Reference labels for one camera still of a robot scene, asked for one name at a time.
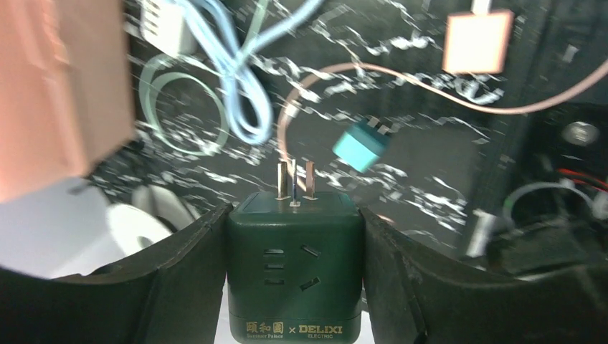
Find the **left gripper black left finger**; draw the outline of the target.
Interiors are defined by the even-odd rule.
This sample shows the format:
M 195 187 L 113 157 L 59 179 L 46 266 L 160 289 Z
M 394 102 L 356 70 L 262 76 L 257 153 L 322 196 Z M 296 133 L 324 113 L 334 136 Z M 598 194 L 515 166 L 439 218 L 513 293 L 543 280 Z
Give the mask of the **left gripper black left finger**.
M 1 271 L 3 343 L 213 343 L 231 204 L 93 274 Z

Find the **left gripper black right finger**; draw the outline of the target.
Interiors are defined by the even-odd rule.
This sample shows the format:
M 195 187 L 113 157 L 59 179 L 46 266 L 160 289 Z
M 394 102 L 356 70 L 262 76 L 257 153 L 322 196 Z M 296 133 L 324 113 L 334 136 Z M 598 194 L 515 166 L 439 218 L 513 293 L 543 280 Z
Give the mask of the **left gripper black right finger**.
M 533 281 L 485 272 L 361 208 L 364 289 L 376 343 L 605 343 L 607 265 Z

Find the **dark green cube charger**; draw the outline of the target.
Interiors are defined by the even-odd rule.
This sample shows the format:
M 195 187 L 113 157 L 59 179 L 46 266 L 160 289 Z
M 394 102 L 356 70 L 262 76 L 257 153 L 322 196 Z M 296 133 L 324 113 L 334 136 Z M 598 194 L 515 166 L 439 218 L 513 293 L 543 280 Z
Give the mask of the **dark green cube charger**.
M 344 193 L 317 192 L 306 164 L 277 166 L 277 191 L 227 218 L 229 325 L 239 343 L 354 343 L 361 331 L 365 225 Z

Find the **teal plug adapter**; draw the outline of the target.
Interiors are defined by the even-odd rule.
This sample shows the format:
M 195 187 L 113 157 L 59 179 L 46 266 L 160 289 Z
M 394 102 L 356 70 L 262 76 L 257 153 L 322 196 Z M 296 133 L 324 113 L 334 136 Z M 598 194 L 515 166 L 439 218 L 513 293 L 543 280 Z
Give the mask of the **teal plug adapter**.
M 384 154 L 393 128 L 375 117 L 354 123 L 336 141 L 333 152 L 359 173 L 368 170 Z

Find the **pink translucent plastic storage box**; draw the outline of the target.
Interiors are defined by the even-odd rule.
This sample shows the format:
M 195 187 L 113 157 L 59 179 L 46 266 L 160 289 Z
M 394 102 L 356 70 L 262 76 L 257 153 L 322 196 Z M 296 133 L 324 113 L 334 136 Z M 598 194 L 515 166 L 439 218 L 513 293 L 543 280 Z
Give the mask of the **pink translucent plastic storage box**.
M 87 176 L 132 140 L 120 1 L 1 3 L 1 200 Z

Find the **small pink usb charger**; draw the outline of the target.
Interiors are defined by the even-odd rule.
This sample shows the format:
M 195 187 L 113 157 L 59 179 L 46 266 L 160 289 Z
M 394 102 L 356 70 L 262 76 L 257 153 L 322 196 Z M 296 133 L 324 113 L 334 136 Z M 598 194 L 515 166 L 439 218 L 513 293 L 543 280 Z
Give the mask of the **small pink usb charger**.
M 492 9 L 491 0 L 474 0 L 469 12 L 447 17 L 442 69 L 451 74 L 503 71 L 514 13 Z

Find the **white usb charging hub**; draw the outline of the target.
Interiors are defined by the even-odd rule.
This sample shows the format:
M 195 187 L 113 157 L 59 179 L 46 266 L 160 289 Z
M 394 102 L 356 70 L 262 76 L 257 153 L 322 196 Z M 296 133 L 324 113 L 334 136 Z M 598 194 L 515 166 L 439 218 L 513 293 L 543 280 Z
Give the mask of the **white usb charging hub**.
M 141 4 L 142 37 L 170 57 L 193 54 L 196 42 L 176 1 L 145 0 Z

